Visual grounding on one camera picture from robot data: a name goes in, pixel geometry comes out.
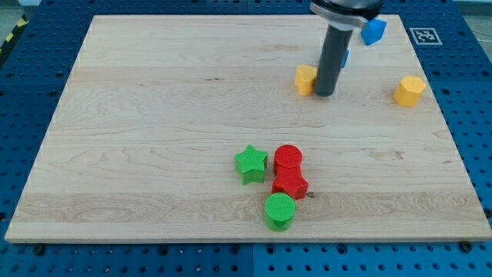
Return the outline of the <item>robot arm flange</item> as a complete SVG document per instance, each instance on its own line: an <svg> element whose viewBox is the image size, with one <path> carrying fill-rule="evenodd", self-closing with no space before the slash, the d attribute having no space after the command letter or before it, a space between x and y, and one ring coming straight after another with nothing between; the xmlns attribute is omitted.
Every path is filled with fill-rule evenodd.
<svg viewBox="0 0 492 277"><path fill-rule="evenodd" d="M310 10L342 31L365 28L380 13L384 0L311 0Z"/></svg>

